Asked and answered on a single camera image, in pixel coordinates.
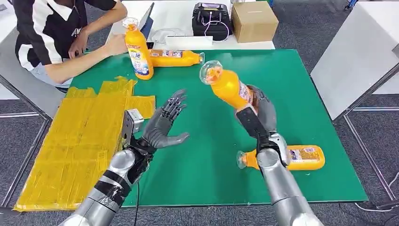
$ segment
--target gray carpet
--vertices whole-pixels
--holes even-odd
[[[34,112],[21,100],[0,100],[0,114]]]
[[[346,4],[345,0],[276,0],[273,10],[280,21],[273,40],[276,48],[297,49],[306,69],[310,72],[347,17],[348,12],[342,10]],[[89,20],[94,20],[100,15],[102,15],[102,11],[88,6]],[[109,28],[92,35],[88,41],[89,49],[101,46],[105,42],[108,32]],[[399,96],[372,96],[363,105],[399,106]],[[351,119],[360,135],[364,137],[370,152],[378,158],[377,164],[381,167],[384,176],[387,180],[391,180],[394,173],[399,170],[398,158],[395,156],[398,150],[395,146],[395,141],[398,140],[398,129],[395,128],[395,125],[398,124],[398,113],[353,113]],[[383,191],[344,120],[338,121],[335,128],[371,203],[387,201],[387,194]],[[4,143],[1,141],[0,147],[4,147]],[[27,175],[28,172],[24,174],[22,181],[26,180]],[[16,194],[19,194],[22,186],[23,183],[19,184]],[[392,188],[395,189],[395,194],[399,195],[397,193],[399,181]],[[17,197],[18,195],[14,195],[10,205],[16,202]],[[325,225],[399,225],[397,211],[365,212],[358,209],[353,203],[312,204],[311,207]],[[134,210],[134,208],[121,210],[112,225],[133,225]],[[67,211],[29,212],[17,217],[5,217],[5,221],[0,224],[57,225],[69,214]],[[276,225],[276,220],[270,206],[139,208],[137,225],[272,226]]]
[[[29,151],[43,119],[41,116],[0,119],[0,200],[2,201]]]

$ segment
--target bottle label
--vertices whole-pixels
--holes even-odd
[[[304,149],[289,150],[292,162],[318,162],[320,161],[319,153],[313,147]]]
[[[248,104],[252,104],[252,92],[249,90],[248,86],[239,81],[239,96],[246,100]]]
[[[174,51],[174,50],[151,50],[151,56],[153,57],[176,57],[182,58],[183,51]]]
[[[148,69],[148,63],[144,54],[140,52],[140,47],[128,45],[128,51],[135,72],[140,75],[148,75],[150,70]]]

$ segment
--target person's hand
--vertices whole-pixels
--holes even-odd
[[[258,87],[247,85],[254,93],[253,106],[258,112],[259,121],[267,131],[276,131],[277,117],[273,103]]]
[[[119,55],[128,51],[124,34],[112,34],[110,40],[104,45],[104,47],[109,56]]]
[[[154,149],[178,145],[189,137],[189,133],[182,133],[176,137],[168,137],[174,120],[187,106],[183,104],[186,99],[185,90],[178,90],[165,104],[158,108],[144,128],[141,140],[144,140]]]
[[[76,53],[78,53],[78,57],[83,55],[83,52],[86,50],[87,40],[88,34],[84,31],[84,29],[82,29],[68,50],[70,59],[74,59],[76,57]]]

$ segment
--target white cable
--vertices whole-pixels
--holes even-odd
[[[226,29],[227,29],[227,36],[226,36],[225,39],[221,40],[221,41],[226,41],[226,40],[229,38],[229,35],[230,35],[229,27],[228,27],[225,23],[223,23],[222,21],[211,20],[211,18],[212,18],[212,12],[210,12],[210,15],[209,15],[209,22],[208,22],[208,23],[205,24],[205,23],[204,23],[204,17],[201,18],[201,19],[202,19],[202,21],[201,21],[201,22],[202,22],[202,25],[207,26],[207,28],[206,28],[205,31],[204,31],[205,37],[207,36],[207,31],[208,31],[208,29],[209,29],[211,23],[216,22],[216,23],[221,23],[221,24],[223,24],[223,25],[226,27]]]
[[[393,184],[393,182],[396,181],[396,179],[398,179],[398,177],[399,177],[399,172],[396,173],[395,178],[388,184],[388,187],[389,187],[389,188],[391,188],[391,185]],[[389,212],[389,211],[393,210],[393,209],[390,209],[390,210],[370,210],[370,209],[365,209],[365,208],[363,208],[363,207],[360,207],[357,203],[355,203],[355,205],[356,205],[359,209],[364,210],[364,211],[369,211],[369,212]]]
[[[369,210],[369,209],[365,209],[365,208],[363,208],[363,207],[360,207],[357,203],[355,203],[355,205],[356,205],[359,209],[364,210],[364,211],[369,211],[369,212],[389,212],[389,211],[392,210],[392,209],[390,209],[390,210]]]
[[[398,179],[398,176],[399,176],[399,172],[396,173],[395,178],[388,184],[388,187],[389,187],[389,188],[391,188],[391,185],[393,184],[393,182],[395,182],[396,179]]]

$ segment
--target robotic hand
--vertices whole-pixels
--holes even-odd
[[[248,87],[254,92],[254,107],[248,105],[236,112],[236,116],[248,134],[256,138],[256,160],[269,190],[278,224],[322,226],[286,168],[290,163],[290,155],[283,136],[276,130],[273,103],[257,87]]]
[[[123,128],[130,128],[130,131],[122,133],[128,139],[127,145],[113,156],[110,166],[83,203],[60,226],[110,225],[131,187],[148,169],[156,150],[180,144],[188,138],[188,133],[168,137],[174,120],[186,107],[186,104],[182,104],[184,95],[185,90],[177,91],[157,109],[138,140],[132,136],[132,133],[139,130],[138,125],[143,119],[137,110],[125,111]]]

